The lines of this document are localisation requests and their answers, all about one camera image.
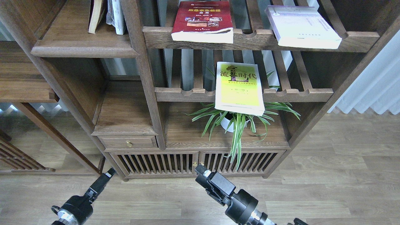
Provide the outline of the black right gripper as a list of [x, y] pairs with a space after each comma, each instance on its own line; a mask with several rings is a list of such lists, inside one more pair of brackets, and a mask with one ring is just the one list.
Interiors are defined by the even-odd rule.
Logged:
[[218, 172], [211, 172], [203, 165], [195, 168], [195, 181], [203, 186], [209, 196], [222, 206], [227, 205], [225, 214], [237, 224], [258, 224], [258, 200], [240, 189], [234, 193], [235, 185]]

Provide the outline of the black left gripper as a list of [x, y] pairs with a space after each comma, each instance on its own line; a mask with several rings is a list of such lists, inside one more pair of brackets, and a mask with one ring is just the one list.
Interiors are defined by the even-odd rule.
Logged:
[[[104, 173], [104, 179], [110, 180], [116, 171], [110, 168]], [[58, 211], [59, 224], [83, 224], [93, 213], [91, 204], [97, 199], [98, 195], [104, 190], [107, 181], [96, 180], [83, 196], [74, 195], [69, 198]]]

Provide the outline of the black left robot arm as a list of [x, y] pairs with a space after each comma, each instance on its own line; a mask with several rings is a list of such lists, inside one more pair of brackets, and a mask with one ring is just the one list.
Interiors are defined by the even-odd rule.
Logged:
[[91, 204], [98, 198], [104, 190], [107, 182], [116, 173], [114, 168], [110, 168], [106, 173], [89, 187], [83, 196], [74, 195], [69, 198], [62, 207], [52, 206], [51, 210], [58, 216], [59, 220], [54, 221], [53, 225], [82, 225], [93, 213]]

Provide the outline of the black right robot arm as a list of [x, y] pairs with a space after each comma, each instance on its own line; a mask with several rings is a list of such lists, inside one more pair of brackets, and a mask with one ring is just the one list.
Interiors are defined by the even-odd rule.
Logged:
[[207, 170], [203, 165], [195, 168], [198, 182], [207, 194], [222, 206], [227, 205], [225, 214], [239, 225], [274, 225], [267, 214], [256, 209], [258, 200], [240, 189], [234, 193], [235, 185], [219, 172]]

